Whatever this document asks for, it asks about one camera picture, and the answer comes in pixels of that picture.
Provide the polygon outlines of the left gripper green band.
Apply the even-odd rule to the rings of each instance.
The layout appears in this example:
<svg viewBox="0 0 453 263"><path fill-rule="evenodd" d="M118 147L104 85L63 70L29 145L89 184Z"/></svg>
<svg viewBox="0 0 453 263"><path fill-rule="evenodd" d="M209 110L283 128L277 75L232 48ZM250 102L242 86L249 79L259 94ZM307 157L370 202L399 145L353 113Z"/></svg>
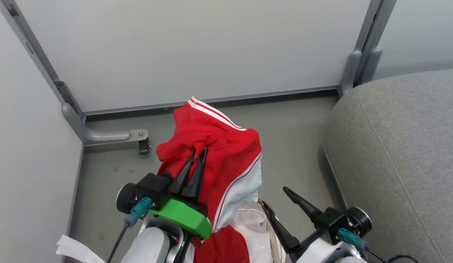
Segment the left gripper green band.
<svg viewBox="0 0 453 263"><path fill-rule="evenodd" d="M208 147L205 146L196 159L196 168L189 182L195 152L188 157L176 178L168 173L162 175L149 173L138 183L127 183L117 194L117 210L129 215L138 201L149 197L152 200L152 208L140 219L152 214L180 227L194 237L207 240L212 225L207 219L206 205L199 200L207 154Z"/></svg>

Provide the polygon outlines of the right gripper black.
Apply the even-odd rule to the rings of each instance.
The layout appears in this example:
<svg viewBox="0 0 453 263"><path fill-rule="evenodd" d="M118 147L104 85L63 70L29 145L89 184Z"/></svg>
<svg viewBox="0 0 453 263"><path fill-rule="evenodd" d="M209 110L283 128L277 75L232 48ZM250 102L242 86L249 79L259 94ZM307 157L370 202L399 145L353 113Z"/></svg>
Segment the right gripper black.
<svg viewBox="0 0 453 263"><path fill-rule="evenodd" d="M333 245L340 242L338 236L340 229L350 231L362 238L373 228L370 217L358 207L350 207L344 212L329 207L322 212L289 187L284 186L283 191L293 203L297 204L305 212L310 221L314 222L315 228L321 234L321 237ZM300 248L298 239L290 234L280 223L275 216L275 212L265 201L261 202L261 207L285 253L295 253Z"/></svg>

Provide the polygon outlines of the red garment with white stripes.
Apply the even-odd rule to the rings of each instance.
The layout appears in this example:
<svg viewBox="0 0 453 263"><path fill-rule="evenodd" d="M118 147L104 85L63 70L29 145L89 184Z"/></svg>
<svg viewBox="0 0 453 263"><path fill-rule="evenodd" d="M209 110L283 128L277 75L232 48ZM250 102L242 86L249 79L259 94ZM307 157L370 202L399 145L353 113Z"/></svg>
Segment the red garment with white stripes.
<svg viewBox="0 0 453 263"><path fill-rule="evenodd" d="M173 118L173 136L156 149L161 161L157 175L176 178L190 155L199 158L207 150L199 201L207 207L211 235L192 240L184 263L253 263L246 238L232 224L241 207L258 201L259 134L195 97L175 109Z"/></svg>

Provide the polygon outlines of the laundry basket rim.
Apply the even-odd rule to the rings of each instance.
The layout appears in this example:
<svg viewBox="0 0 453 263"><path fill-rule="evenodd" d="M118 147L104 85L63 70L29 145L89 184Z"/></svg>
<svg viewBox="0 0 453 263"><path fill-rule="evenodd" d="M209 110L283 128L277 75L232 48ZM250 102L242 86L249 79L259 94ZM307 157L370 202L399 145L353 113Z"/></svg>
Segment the laundry basket rim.
<svg viewBox="0 0 453 263"><path fill-rule="evenodd" d="M260 249L256 256L257 262L286 263L286 253L280 244L270 221L267 219L265 212L262 210L262 204L263 200L258 199L257 210L260 213L259 231L263 235L263 238L268 238L268 241L262 241L263 248Z"/></svg>

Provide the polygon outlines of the pale pink white garment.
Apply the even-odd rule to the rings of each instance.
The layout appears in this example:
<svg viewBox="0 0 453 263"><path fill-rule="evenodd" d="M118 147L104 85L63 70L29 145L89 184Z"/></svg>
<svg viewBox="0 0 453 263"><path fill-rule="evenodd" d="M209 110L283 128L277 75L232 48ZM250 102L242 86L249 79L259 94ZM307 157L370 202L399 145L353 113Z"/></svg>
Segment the pale pink white garment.
<svg viewBox="0 0 453 263"><path fill-rule="evenodd" d="M247 244L250 263L258 263L256 256L262 246L262 241L268 241L263 238L259 231L260 213L257 210L257 202L247 203L237 212L231 223L231 226L239 232Z"/></svg>

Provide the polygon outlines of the grey partition foot with bolt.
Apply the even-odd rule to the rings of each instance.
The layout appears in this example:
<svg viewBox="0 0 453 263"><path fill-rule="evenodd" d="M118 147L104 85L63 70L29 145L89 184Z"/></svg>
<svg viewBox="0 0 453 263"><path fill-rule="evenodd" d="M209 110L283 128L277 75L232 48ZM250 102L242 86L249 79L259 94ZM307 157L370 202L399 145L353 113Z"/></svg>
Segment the grey partition foot with bolt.
<svg viewBox="0 0 453 263"><path fill-rule="evenodd" d="M93 130L83 123L68 103L63 103L62 113L79 139L86 146L144 141L148 139L149 133L146 129Z"/></svg>

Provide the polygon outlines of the grey fabric sofa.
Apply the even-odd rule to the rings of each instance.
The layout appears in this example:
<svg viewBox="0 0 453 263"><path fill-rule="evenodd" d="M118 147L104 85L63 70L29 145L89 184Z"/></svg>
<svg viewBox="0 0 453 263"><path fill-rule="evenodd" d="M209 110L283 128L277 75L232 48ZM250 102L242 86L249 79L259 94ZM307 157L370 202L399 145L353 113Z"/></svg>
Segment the grey fabric sofa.
<svg viewBox="0 0 453 263"><path fill-rule="evenodd" d="M371 218L376 253L453 263L453 69L359 85L322 145L345 206Z"/></svg>

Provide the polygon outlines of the white cloth strip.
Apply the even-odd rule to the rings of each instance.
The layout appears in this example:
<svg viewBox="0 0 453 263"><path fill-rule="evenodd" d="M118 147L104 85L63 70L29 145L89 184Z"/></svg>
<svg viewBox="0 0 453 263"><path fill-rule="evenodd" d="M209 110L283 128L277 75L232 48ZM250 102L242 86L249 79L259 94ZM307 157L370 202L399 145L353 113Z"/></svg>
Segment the white cloth strip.
<svg viewBox="0 0 453 263"><path fill-rule="evenodd" d="M87 246L67 235L62 235L58 241L56 254L76 259L81 263L106 263Z"/></svg>

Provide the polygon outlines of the grey partition bottom rail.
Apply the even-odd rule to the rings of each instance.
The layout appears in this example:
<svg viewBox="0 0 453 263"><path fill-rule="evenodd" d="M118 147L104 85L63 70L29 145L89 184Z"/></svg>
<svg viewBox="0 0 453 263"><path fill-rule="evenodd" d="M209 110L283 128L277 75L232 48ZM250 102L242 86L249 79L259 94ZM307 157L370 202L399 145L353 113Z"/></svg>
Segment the grey partition bottom rail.
<svg viewBox="0 0 453 263"><path fill-rule="evenodd" d="M255 95L223 97L217 99L204 99L204 103L215 108L243 106L263 103L276 103L285 100L300 100L314 97L337 96L338 85L330 85L318 88L297 89L292 91L268 92ZM112 120L121 118L134 118L145 115L159 115L173 112L176 108L184 105L184 102L165 103L149 106L137 106L127 108L117 108L101 111L84 112L90 121Z"/></svg>

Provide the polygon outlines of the grey double partition post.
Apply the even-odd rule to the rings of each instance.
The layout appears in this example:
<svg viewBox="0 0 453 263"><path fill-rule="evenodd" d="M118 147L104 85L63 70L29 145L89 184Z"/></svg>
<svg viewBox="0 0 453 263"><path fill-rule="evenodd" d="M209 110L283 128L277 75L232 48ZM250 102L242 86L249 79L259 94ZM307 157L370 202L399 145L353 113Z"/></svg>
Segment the grey double partition post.
<svg viewBox="0 0 453 263"><path fill-rule="evenodd" d="M343 97L352 88L371 82L383 50L377 45L397 0L370 0L353 52L343 71L338 94Z"/></svg>

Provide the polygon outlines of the grey partition post with slots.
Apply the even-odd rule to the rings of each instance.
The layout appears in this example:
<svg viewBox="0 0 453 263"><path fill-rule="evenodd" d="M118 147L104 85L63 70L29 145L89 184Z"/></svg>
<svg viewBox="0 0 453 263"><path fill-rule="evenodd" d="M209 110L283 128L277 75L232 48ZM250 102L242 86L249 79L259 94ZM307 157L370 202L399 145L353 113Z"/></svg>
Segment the grey partition post with slots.
<svg viewBox="0 0 453 263"><path fill-rule="evenodd" d="M66 83L61 80L58 73L53 68L16 0L0 0L0 11L22 42L35 65L50 83L50 87L53 89L54 93L56 93L58 100L60 100L61 103L68 103L74 112L76 112L80 120L85 122L85 115L73 98Z"/></svg>

